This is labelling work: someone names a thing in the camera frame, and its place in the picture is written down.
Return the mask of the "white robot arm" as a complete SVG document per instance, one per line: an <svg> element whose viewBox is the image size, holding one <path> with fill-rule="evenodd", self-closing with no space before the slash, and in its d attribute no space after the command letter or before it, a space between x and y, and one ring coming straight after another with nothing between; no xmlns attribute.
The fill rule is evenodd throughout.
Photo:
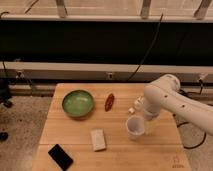
<svg viewBox="0 0 213 171"><path fill-rule="evenodd" d="M213 107L179 94L180 81L166 74L144 87L142 106L149 119L165 109L183 117L210 135L213 135Z"/></svg>

